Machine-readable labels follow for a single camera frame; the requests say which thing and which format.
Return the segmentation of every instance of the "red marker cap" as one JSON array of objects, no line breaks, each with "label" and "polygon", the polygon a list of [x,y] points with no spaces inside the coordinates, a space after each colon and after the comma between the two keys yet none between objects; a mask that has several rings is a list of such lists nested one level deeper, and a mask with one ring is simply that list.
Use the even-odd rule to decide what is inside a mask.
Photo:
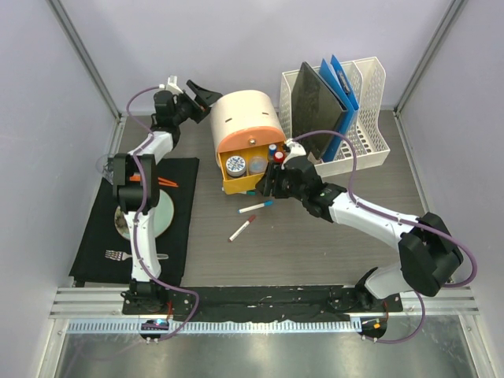
[{"label": "red marker cap", "polygon": [[277,151],[273,155],[273,161],[275,163],[283,163],[284,160],[285,160],[285,155],[284,155],[284,153],[282,151]]}]

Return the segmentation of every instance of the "silver fork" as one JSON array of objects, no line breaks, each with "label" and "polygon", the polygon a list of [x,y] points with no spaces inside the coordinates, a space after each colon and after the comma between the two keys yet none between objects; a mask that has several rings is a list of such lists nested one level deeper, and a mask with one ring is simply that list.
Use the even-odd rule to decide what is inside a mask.
[{"label": "silver fork", "polygon": [[[129,258],[132,258],[130,254],[127,254],[126,252],[120,252],[118,250],[106,250],[105,251],[105,258],[109,258],[110,260],[116,260],[116,261],[124,261],[128,260]],[[157,259],[158,260],[168,260],[168,255],[167,254],[157,254]]]}]

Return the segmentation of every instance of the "gray wall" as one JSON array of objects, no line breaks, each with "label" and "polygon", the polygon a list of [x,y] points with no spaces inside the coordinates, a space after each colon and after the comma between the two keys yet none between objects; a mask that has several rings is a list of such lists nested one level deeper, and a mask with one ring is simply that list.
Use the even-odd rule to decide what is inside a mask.
[{"label": "gray wall", "polygon": [[[478,259],[472,287],[499,357],[504,355],[503,14],[502,0],[468,2],[403,112],[429,205]],[[461,275],[467,273],[466,266]]]},{"label": "gray wall", "polygon": [[[63,0],[116,104],[178,75],[228,93],[266,92],[278,105],[280,74],[377,56],[385,106],[398,101],[450,0]],[[152,96],[135,102],[151,111]]]},{"label": "gray wall", "polygon": [[0,376],[35,376],[113,118],[44,1],[0,2]]}]

